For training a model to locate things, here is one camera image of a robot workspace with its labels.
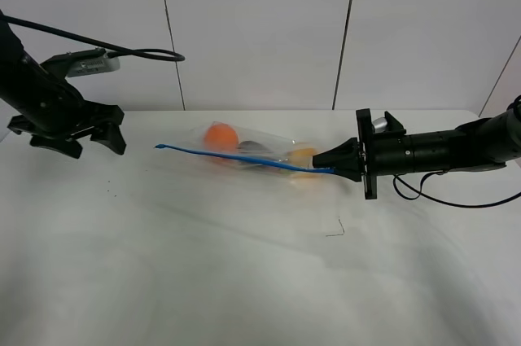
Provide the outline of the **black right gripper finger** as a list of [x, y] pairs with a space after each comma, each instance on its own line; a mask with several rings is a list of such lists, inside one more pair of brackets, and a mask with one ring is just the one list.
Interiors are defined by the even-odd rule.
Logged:
[[357, 138], [313, 156], [313, 167], [357, 167], [359, 165], [359, 147]]
[[333, 174], [340, 177], [344, 177], [353, 182], [361, 182], [361, 171], [359, 168], [343, 169], [334, 167]]

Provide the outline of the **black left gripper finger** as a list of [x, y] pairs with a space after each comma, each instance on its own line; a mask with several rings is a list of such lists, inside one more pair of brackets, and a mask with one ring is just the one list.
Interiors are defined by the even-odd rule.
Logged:
[[32, 147], [56, 151], [73, 159], [79, 159], [82, 153], [82, 146], [77, 140], [68, 141], [33, 135], [30, 140], [30, 145]]
[[90, 140], [104, 145], [117, 155], [124, 155], [125, 153], [126, 142], [120, 132], [119, 125], [110, 122], [101, 124], [94, 128]]

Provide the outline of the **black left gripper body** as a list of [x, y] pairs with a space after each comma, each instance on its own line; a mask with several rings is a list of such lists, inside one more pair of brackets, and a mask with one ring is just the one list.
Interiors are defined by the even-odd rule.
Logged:
[[120, 125], [124, 117], [116, 105], [84, 99], [67, 78], [55, 77], [26, 53], [7, 63], [7, 103], [20, 113], [9, 129], [51, 138], [107, 122]]

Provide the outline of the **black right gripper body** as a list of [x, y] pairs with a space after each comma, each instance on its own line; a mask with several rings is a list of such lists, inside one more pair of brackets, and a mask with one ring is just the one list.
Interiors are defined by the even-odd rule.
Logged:
[[370, 109], [356, 111], [365, 199], [377, 198], [377, 177], [407, 173], [412, 165], [406, 134], [374, 134]]

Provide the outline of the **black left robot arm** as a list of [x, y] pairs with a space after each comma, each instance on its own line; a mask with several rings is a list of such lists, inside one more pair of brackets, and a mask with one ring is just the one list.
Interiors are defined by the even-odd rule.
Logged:
[[69, 74], [89, 75], [106, 67], [103, 48], [56, 55], [40, 64], [1, 17], [1, 100], [19, 113], [7, 128], [30, 134], [32, 147], [78, 159], [78, 140], [88, 137], [117, 155], [125, 153], [121, 108], [86, 100], [67, 81]]

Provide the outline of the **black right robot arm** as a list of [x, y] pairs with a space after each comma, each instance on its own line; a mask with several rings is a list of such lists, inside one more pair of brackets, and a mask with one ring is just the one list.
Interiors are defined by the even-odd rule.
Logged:
[[362, 182], [366, 199], [376, 199], [377, 179], [394, 182], [410, 173], [425, 177], [450, 172], [502, 169], [520, 157], [520, 100], [505, 112], [455, 129], [408, 134], [390, 112], [378, 120], [368, 109], [356, 112], [358, 135], [312, 158], [315, 169]]

